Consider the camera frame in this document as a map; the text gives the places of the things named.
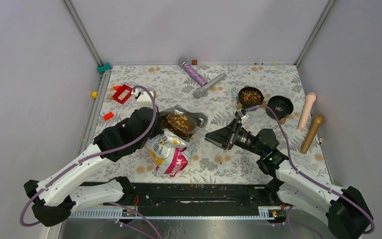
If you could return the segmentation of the clear plastic scoop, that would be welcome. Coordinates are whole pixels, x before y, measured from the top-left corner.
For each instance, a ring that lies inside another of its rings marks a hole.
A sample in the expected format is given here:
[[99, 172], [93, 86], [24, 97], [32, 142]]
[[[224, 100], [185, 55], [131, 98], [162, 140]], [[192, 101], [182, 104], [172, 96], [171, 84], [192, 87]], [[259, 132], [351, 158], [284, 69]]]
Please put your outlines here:
[[206, 115], [197, 113], [172, 112], [166, 115], [166, 120], [173, 128], [185, 134], [193, 133], [197, 128], [207, 125]]

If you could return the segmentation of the cat food bag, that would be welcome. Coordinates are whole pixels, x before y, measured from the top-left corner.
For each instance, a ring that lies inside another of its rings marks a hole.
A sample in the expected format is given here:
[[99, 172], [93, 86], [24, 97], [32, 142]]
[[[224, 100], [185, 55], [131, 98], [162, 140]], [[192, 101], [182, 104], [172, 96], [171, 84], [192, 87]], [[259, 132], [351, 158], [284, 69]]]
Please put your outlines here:
[[[160, 113], [160, 117], [166, 116], [172, 112], [189, 112], [177, 105], [173, 108], [164, 110]], [[196, 151], [197, 141], [195, 139], [196, 133], [202, 128], [197, 128], [194, 134], [188, 139], [182, 139], [170, 132], [168, 129], [162, 129], [163, 133], [156, 137], [150, 138], [145, 144], [149, 156], [155, 165], [157, 176], [174, 177], [177, 173], [184, 170], [192, 156]]]

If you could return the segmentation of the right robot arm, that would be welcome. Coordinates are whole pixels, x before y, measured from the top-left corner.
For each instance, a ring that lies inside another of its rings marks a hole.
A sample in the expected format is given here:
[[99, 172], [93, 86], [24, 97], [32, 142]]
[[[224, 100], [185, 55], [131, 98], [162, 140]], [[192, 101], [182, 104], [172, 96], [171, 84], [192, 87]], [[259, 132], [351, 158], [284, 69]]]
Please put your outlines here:
[[272, 176], [271, 188], [265, 192], [268, 203], [284, 202], [304, 210], [324, 222], [338, 239], [358, 239], [374, 229], [372, 214], [358, 189], [344, 189], [298, 170], [277, 149], [279, 141], [272, 129], [251, 135], [234, 119], [226, 127], [206, 133], [205, 140], [225, 150], [237, 146], [258, 155], [258, 167]]

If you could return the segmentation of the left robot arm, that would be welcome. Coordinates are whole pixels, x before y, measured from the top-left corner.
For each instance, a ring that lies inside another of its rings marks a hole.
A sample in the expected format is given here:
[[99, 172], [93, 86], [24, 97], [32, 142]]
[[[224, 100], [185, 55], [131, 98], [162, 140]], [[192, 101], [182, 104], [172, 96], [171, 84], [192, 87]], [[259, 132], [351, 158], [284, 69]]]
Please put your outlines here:
[[87, 186], [84, 182], [102, 168], [132, 155], [144, 147], [146, 141], [162, 133], [161, 118], [157, 109], [147, 107], [135, 110], [130, 117], [107, 127], [72, 162], [42, 181], [29, 180], [24, 190], [29, 201], [24, 206], [19, 222], [24, 227], [24, 215], [31, 208], [36, 224], [55, 226], [73, 212], [109, 202], [130, 204], [135, 189], [125, 176], [118, 176], [106, 183]]

